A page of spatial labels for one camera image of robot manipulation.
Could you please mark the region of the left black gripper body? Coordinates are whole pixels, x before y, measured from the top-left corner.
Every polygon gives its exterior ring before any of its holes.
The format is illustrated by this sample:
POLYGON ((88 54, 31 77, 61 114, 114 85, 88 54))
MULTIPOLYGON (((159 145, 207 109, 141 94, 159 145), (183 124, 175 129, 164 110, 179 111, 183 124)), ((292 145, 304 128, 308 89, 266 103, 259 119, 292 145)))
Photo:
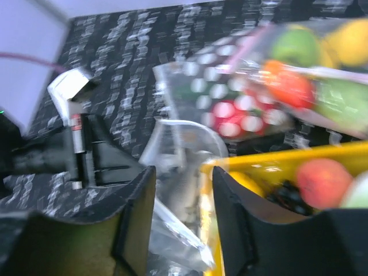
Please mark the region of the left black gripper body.
POLYGON ((74 114, 68 126, 27 138, 11 151, 13 175, 62 172, 74 190, 122 185, 135 178, 135 158, 95 114, 74 114))

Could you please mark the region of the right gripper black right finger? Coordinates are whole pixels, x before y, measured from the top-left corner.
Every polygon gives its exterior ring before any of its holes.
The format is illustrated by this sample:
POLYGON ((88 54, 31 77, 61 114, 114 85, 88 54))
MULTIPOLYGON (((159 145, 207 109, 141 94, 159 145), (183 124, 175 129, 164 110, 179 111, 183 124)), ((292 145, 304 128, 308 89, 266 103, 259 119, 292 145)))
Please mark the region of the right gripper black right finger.
POLYGON ((366 275, 367 210, 302 216, 219 167, 213 194, 226 275, 366 275))

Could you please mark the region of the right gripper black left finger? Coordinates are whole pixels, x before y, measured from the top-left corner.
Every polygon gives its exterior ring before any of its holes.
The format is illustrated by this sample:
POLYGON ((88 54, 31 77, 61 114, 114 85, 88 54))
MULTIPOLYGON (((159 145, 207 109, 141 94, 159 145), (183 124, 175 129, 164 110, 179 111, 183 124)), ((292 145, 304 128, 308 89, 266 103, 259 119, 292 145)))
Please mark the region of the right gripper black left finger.
POLYGON ((1 214, 2 275, 144 275, 155 167, 73 216, 1 214))

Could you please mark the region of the yellow fake lemon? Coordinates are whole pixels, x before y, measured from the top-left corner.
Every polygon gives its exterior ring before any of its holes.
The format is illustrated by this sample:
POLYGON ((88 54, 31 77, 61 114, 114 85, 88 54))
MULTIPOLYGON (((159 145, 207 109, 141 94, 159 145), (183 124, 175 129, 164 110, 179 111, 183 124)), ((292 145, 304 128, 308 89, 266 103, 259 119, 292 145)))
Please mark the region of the yellow fake lemon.
POLYGON ((260 197, 264 197, 264 191, 262 190, 262 188, 245 173, 237 172, 237 171, 230 171, 229 174, 241 186, 247 188, 248 190, 251 190, 255 194, 259 195, 260 197))

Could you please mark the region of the clear zip bag with lemon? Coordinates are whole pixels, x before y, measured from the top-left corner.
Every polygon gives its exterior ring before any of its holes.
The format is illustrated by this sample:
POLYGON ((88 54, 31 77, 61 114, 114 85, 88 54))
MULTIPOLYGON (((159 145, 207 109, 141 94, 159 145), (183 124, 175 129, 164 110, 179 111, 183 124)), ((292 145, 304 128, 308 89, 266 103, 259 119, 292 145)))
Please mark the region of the clear zip bag with lemon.
POLYGON ((212 170, 227 168, 227 156, 224 142, 211 129, 156 119, 139 160, 156 168, 148 275, 206 275, 219 266, 212 170))

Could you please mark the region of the red spotted fake mushroom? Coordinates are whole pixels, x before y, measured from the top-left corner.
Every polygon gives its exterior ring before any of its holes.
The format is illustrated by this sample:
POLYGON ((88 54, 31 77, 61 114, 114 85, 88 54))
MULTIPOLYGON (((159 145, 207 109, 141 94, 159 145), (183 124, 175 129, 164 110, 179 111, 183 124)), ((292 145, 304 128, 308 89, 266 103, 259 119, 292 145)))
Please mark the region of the red spotted fake mushroom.
POLYGON ((223 139, 245 140, 284 131, 292 126, 289 116, 265 92, 247 89, 235 99, 215 103, 204 124, 223 139))

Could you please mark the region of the green fake bok choy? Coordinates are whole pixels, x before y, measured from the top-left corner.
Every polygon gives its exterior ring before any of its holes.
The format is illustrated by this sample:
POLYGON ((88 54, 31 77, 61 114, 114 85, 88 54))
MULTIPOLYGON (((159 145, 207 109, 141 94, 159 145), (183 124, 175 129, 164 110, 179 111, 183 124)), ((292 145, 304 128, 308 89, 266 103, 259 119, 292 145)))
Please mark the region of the green fake bok choy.
POLYGON ((354 178, 351 186, 345 193, 341 208, 365 208, 368 207, 368 176, 367 171, 354 178))

